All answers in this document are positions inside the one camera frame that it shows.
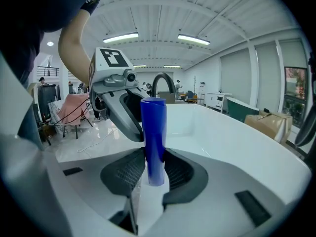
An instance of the black rectangular slot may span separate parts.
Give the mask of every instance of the black rectangular slot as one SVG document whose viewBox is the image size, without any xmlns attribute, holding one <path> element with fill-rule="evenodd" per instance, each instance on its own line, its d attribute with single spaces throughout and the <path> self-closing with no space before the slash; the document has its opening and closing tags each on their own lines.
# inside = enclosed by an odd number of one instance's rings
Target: black rectangular slot
<svg viewBox="0 0 316 237">
<path fill-rule="evenodd" d="M 63 172 L 64 172 L 65 176 L 70 176 L 70 175 L 79 173 L 81 171 L 83 171 L 82 168 L 76 167 L 76 168 L 65 169 Z"/>
<path fill-rule="evenodd" d="M 235 196 L 247 212 L 255 227 L 260 226 L 271 218 L 270 213 L 250 191 L 237 192 Z"/>
</svg>

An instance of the white cabinet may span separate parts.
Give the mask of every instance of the white cabinet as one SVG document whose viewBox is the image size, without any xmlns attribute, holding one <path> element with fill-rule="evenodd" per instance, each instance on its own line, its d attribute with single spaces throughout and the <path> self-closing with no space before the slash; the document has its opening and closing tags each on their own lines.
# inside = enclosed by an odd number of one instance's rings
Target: white cabinet
<svg viewBox="0 0 316 237">
<path fill-rule="evenodd" d="M 205 104 L 207 107 L 214 109 L 227 110 L 227 97 L 232 96 L 230 93 L 207 93 L 205 96 Z"/>
</svg>

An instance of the pink cloth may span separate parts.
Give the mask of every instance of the pink cloth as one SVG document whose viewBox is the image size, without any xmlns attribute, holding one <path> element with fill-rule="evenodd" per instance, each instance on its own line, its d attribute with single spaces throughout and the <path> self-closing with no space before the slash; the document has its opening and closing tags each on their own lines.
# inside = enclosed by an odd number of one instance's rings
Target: pink cloth
<svg viewBox="0 0 316 237">
<path fill-rule="evenodd" d="M 85 101 L 88 98 L 89 98 L 89 93 L 85 93 L 85 94 L 68 94 L 68 96 L 66 97 L 65 102 L 63 104 L 63 107 L 61 108 L 59 113 L 57 113 L 58 117 L 60 119 L 63 119 L 65 116 L 67 116 L 69 113 L 71 113 L 79 105 L 80 105 L 80 107 L 77 108 L 68 117 L 66 117 L 62 121 L 60 121 L 60 123 L 71 124 L 71 125 L 79 125 L 80 124 L 80 119 L 83 116 L 85 116 L 86 118 L 89 118 L 89 112 L 88 112 L 89 108 L 87 108 L 87 101 Z"/>
</svg>

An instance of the ceiling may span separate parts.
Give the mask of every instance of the ceiling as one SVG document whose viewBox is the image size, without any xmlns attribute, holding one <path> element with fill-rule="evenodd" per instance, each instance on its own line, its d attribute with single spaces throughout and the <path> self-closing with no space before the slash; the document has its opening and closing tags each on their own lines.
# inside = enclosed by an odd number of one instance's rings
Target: ceiling
<svg viewBox="0 0 316 237">
<path fill-rule="evenodd" d="M 112 47 L 123 50 L 134 65 L 180 65 L 185 70 L 234 44 L 297 27 L 279 0 L 101 0 L 82 44 L 90 57 L 96 47 Z M 102 42 L 132 32 L 139 37 Z M 179 33 L 210 45 L 177 39 Z M 57 54 L 59 35 L 46 34 L 41 51 Z M 49 41 L 55 45 L 47 46 Z"/>
</svg>

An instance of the blue tube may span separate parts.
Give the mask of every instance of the blue tube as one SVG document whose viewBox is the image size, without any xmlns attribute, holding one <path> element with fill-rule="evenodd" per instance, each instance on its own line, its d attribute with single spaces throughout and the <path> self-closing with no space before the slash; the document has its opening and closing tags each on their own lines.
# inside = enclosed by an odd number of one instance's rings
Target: blue tube
<svg viewBox="0 0 316 237">
<path fill-rule="evenodd" d="M 167 108 L 163 98 L 148 97 L 141 100 L 142 122 L 148 180 L 152 186 L 164 183 L 162 156 L 166 141 Z"/>
</svg>

